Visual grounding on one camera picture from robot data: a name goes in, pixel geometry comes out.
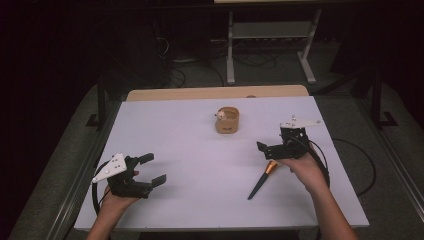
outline table surface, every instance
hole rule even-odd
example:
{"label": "table surface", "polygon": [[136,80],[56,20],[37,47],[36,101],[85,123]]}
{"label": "table surface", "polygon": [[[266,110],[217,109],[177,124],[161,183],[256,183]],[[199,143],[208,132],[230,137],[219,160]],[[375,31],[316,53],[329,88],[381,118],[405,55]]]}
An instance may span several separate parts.
{"label": "table surface", "polygon": [[[289,96],[260,95],[266,89],[271,93],[279,89],[281,96]],[[290,95],[293,89],[301,96]],[[230,90],[236,97],[221,95]],[[154,94],[143,96],[143,92],[155,91],[163,94],[164,100],[152,97]],[[184,92],[188,99],[172,100],[170,92]],[[137,167],[140,175],[134,179],[149,182],[167,174],[168,180],[155,188],[149,199],[131,206],[116,229],[210,231],[317,226],[309,194],[287,167],[278,167],[256,196],[247,200],[267,164],[256,141],[281,144],[279,123],[293,114],[321,120],[314,98],[305,96],[302,86],[228,87],[212,92],[216,92],[216,99],[210,89],[141,90],[130,93],[128,101],[122,103],[99,165],[118,152],[133,157],[151,152],[155,160]],[[246,98],[246,93],[258,98]],[[203,99],[193,99],[199,94]],[[240,111],[239,130],[234,134],[215,131],[214,114],[223,106]],[[368,226],[325,121],[307,128],[307,133],[327,158],[331,189],[347,220],[355,227]],[[105,180],[99,182],[99,196],[106,184]],[[95,220],[91,188],[88,193],[75,223],[77,229],[88,230]]]}

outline human hand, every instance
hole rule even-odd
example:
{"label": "human hand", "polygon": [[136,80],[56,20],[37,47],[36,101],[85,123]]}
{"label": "human hand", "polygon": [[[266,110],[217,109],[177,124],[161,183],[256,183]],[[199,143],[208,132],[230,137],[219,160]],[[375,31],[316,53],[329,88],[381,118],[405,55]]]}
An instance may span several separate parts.
{"label": "human hand", "polygon": [[[138,171],[134,171],[134,176],[137,176],[138,173]],[[109,186],[105,188],[104,194],[102,206],[88,233],[87,240],[108,239],[109,233],[115,228],[127,208],[139,200],[139,198],[113,195]]]}
{"label": "human hand", "polygon": [[[134,171],[134,176],[137,176],[139,171]],[[131,204],[137,202],[140,198],[132,198],[132,197],[119,197],[113,195],[110,191],[110,187],[107,186],[104,191],[104,198],[102,201],[102,206],[100,211],[106,209],[107,212],[114,211],[125,211]]]}
{"label": "human hand", "polygon": [[310,153],[307,152],[298,159],[280,159],[276,161],[288,166],[305,185],[308,192],[315,193],[321,189],[328,188],[321,169]]}

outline cable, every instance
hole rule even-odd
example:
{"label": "cable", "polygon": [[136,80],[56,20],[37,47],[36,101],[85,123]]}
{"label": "cable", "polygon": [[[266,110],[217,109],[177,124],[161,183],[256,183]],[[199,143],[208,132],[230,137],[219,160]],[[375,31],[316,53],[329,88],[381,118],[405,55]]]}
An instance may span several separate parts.
{"label": "cable", "polygon": [[309,140],[310,143],[314,144],[315,147],[317,147],[319,149],[319,151],[321,152],[322,157],[324,158],[324,162],[325,162],[325,168],[327,168],[328,170],[328,164],[327,164],[327,158],[324,155],[324,152],[321,150],[321,148],[318,146],[318,144],[316,144],[315,142]]}
{"label": "cable", "polygon": [[368,187],[366,187],[364,190],[362,190],[362,191],[360,191],[359,193],[357,193],[356,194],[356,196],[361,196],[361,195],[363,195],[363,194],[365,194],[365,193],[367,193],[373,186],[374,186],[374,184],[375,184],[375,181],[376,181],[376,179],[377,179],[377,168],[375,167],[375,164],[374,164],[374,161],[372,160],[372,158],[361,148],[361,147],[359,147],[358,145],[356,145],[356,144],[354,144],[354,143],[351,143],[351,142],[349,142],[349,141],[346,141],[346,140],[343,140],[343,139],[339,139],[339,138],[331,138],[332,140],[334,140],[334,141],[340,141],[340,142],[344,142],[344,143],[347,143],[347,144],[350,144],[351,146],[353,146],[353,147],[355,147],[355,148],[357,148],[359,151],[361,151],[364,155],[365,155],[365,157],[368,159],[368,161],[369,161],[369,163],[371,164],[371,167],[372,167],[372,172],[373,172],[373,176],[372,176],[372,180],[371,180],[371,183],[368,185]]}
{"label": "cable", "polygon": [[156,40],[162,40],[166,43],[165,50],[163,50],[163,53],[161,53],[161,55],[165,58],[165,55],[169,50],[169,42],[168,42],[168,40],[166,40],[166,38],[161,38],[161,37],[157,37]]}
{"label": "cable", "polygon": [[[177,84],[176,82],[171,80],[169,85],[168,85],[168,88],[170,88],[171,82],[173,82],[176,85],[177,88],[181,88],[182,86],[185,87],[185,82],[186,82],[186,79],[187,79],[185,73],[183,71],[179,70],[179,69],[176,69],[175,67],[170,67],[170,68],[171,69],[169,70],[169,74],[171,75],[171,78],[175,78],[175,79],[181,81],[181,83]],[[177,76],[175,76],[174,73],[172,72],[172,70],[179,72],[182,75],[182,78],[178,78]]]}
{"label": "cable", "polygon": [[226,39],[218,39],[218,40],[211,40],[211,58],[217,58],[221,56],[225,56],[225,54],[228,52],[228,42]]}
{"label": "cable", "polygon": [[211,66],[200,65],[200,64],[199,65],[196,64],[196,65],[174,66],[174,68],[186,68],[186,67],[206,67],[206,68],[212,69],[214,72],[216,72],[218,74],[218,76],[219,76],[219,78],[221,80],[221,85],[223,87],[225,86],[224,79],[222,78],[221,73],[218,70],[216,70],[215,68],[211,67]]}
{"label": "cable", "polygon": [[[292,48],[298,41],[294,41],[292,40],[291,44],[287,47],[285,47],[284,49],[281,50],[281,53],[278,54],[277,56],[272,56],[271,54],[268,54],[268,56],[270,57],[270,59],[268,59],[268,57],[264,54],[264,50],[261,48],[261,46],[259,45],[259,43],[257,43],[257,49],[259,50],[259,53],[257,54],[258,56],[262,56],[265,60],[262,63],[256,63],[250,59],[248,59],[248,57],[244,58],[245,61],[244,62],[241,60],[241,56],[240,55],[234,55],[234,59],[239,62],[242,65],[246,65],[246,66],[250,66],[250,67],[257,67],[257,68],[261,68],[261,69],[273,69],[277,66],[277,59],[283,54],[284,51],[287,51],[288,49]],[[272,62],[273,64],[269,67],[264,67],[266,64]]]}
{"label": "cable", "polygon": [[311,154],[312,158],[315,160],[315,162],[318,164],[318,167],[321,169],[322,175],[324,175],[324,178],[325,178],[325,181],[327,182],[328,187],[330,187],[330,173],[328,172],[328,168],[325,167],[324,164],[322,163],[318,154],[311,147],[306,146],[303,142],[299,141],[298,139],[294,137],[289,137],[289,138],[299,143],[302,147],[306,149],[306,151],[308,151],[309,154]]}
{"label": "cable", "polygon": [[94,44],[94,47],[97,51],[101,51],[105,53],[109,59],[113,60],[113,62],[117,63],[121,69],[123,69],[125,72],[127,72],[130,76],[134,77],[135,79],[141,79],[142,84],[149,84],[148,81],[141,78],[137,73],[135,73],[133,70],[130,69],[126,64],[121,62],[118,58],[115,57],[114,54],[112,54],[106,47],[103,46],[103,44],[97,39],[95,33],[100,29],[102,25],[104,25],[106,22],[108,22],[110,19],[112,19],[111,16],[106,17],[99,21],[93,28],[92,32],[89,35],[90,41],[93,41],[97,44]]}
{"label": "cable", "polygon": [[[96,171],[96,173],[94,174],[94,176],[96,176],[101,170],[102,170],[102,168],[104,167],[104,166],[106,166],[106,164],[108,164],[108,162],[109,161],[106,161],[106,162],[104,162],[102,165],[100,165],[100,167],[99,168],[97,168],[97,171]],[[109,191],[108,192],[106,192],[104,195],[103,195],[103,197],[102,197],[102,199],[100,200],[100,202],[98,201],[98,198],[97,198],[97,183],[92,183],[91,184],[91,196],[92,196],[92,199],[93,199],[93,206],[94,206],[94,210],[96,211],[96,215],[99,215],[99,212],[100,212],[100,203],[103,201],[103,199],[104,199],[104,197],[109,193]]]}

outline wooden cup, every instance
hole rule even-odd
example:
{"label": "wooden cup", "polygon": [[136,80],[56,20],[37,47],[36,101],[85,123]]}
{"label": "wooden cup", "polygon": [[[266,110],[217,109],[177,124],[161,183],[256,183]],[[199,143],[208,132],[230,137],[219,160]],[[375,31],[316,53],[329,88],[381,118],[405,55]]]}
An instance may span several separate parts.
{"label": "wooden cup", "polygon": [[238,130],[240,113],[237,108],[223,107],[218,110],[215,128],[218,133],[231,134]]}

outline shelf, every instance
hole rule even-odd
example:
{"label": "shelf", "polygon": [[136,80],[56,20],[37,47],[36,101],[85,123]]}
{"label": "shelf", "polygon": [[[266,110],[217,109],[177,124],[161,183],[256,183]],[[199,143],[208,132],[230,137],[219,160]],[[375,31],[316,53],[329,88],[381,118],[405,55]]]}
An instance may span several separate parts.
{"label": "shelf", "polygon": [[307,37],[312,22],[251,22],[234,23],[233,38]]}

